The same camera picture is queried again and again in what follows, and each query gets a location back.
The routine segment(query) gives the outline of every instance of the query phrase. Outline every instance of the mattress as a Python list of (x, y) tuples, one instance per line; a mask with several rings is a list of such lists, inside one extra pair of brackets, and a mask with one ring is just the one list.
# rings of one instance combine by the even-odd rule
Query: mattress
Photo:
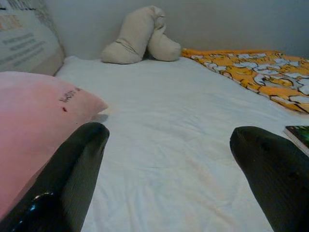
[(105, 99), (110, 131), (83, 232), (272, 231), (235, 162), (235, 127), (283, 134), (309, 117), (180, 58), (65, 59), (57, 76)]

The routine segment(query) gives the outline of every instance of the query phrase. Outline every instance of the book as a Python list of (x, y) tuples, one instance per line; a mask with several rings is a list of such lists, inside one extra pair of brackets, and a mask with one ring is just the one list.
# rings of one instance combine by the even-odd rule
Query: book
[(287, 126), (284, 129), (292, 141), (309, 156), (309, 126)]

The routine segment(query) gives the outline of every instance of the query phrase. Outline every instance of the gray wall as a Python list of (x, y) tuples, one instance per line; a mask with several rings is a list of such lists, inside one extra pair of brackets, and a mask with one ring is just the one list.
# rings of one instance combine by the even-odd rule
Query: gray wall
[(67, 55), (99, 58), (124, 16), (155, 5), (166, 34), (202, 50), (271, 49), (309, 58), (309, 0), (46, 0)]

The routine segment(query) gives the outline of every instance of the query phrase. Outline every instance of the orange patterned blanket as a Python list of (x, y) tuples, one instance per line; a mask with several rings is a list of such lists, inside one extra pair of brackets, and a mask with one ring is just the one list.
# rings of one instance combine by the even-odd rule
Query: orange patterned blanket
[(277, 51), (196, 51), (183, 56), (288, 109), (309, 114), (309, 60)]

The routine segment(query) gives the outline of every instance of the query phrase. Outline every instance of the stuffed animal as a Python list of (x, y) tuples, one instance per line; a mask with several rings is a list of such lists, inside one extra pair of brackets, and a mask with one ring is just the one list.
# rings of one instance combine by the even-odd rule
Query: stuffed animal
[(155, 7), (147, 6), (128, 14), (118, 39), (101, 53), (106, 63), (132, 64), (140, 62), (146, 48), (157, 60), (175, 61), (181, 46), (165, 34), (165, 14)]

